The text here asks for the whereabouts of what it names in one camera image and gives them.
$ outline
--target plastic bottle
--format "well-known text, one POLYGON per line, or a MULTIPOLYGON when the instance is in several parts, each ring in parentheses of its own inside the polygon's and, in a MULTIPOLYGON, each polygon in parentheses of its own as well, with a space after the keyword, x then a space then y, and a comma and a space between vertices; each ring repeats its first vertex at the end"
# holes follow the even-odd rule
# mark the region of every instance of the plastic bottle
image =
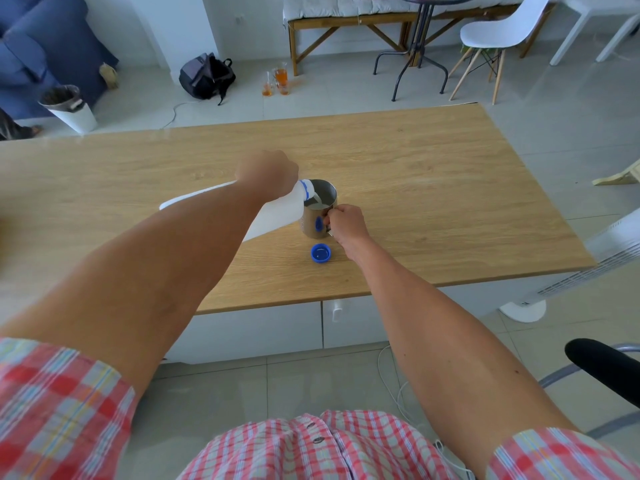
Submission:
MULTIPOLYGON (((198 190, 197 192, 172 198, 164 202, 160 206, 160 210, 178 201, 193 197, 194 195, 231 185, 235 182, 234 180, 233 182, 227 182, 226 184, 216 185, 215 187, 209 187, 208 189, 198 190)), ((310 180, 297 181, 290 193, 279 199, 267 202, 262 206, 260 212, 258 212, 258 215, 249 226, 243 242, 299 220, 305 209, 305 201, 313 197, 314 194, 314 185, 310 180)))

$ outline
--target stainless steel mug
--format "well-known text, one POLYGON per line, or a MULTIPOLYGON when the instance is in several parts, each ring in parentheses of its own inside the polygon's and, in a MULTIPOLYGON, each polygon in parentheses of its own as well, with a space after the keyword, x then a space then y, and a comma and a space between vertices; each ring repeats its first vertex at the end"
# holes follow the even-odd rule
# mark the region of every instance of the stainless steel mug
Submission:
POLYGON ((313 197, 305 201, 305 209, 300 219, 300 229, 302 232, 313 238, 322 239, 326 237, 330 228, 324 225, 324 218, 329 210, 338 203, 338 192, 335 187, 326 180, 311 180, 314 190, 322 203, 313 197))

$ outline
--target trash can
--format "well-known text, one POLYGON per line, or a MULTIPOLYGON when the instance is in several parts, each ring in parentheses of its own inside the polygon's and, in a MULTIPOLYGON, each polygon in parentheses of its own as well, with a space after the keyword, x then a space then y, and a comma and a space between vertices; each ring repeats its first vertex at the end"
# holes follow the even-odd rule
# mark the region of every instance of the trash can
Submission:
POLYGON ((38 102, 80 134, 87 134, 98 126, 89 104, 80 97, 77 86, 52 88, 38 102))

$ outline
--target backpack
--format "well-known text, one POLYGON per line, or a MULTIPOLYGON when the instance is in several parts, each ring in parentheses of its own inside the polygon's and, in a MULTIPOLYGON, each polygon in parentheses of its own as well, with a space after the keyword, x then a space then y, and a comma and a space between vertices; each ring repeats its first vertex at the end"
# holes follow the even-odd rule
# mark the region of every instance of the backpack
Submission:
POLYGON ((187 62, 180 70, 180 84, 197 99, 211 99, 220 95, 220 102, 227 95, 229 86, 236 80, 231 69, 231 59, 219 61, 213 54, 203 54, 187 62))

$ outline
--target forearm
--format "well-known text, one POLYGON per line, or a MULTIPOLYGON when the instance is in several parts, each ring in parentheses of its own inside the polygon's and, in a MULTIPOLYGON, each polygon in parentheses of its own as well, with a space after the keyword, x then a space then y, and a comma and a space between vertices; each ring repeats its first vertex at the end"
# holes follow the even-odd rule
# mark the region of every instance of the forearm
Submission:
POLYGON ((234 184, 155 213, 92 252, 0 335, 78 349, 141 394, 263 203, 234 184))
POLYGON ((479 476, 494 450, 530 428, 573 425, 484 325, 377 244, 361 267, 391 347, 437 434, 479 476))

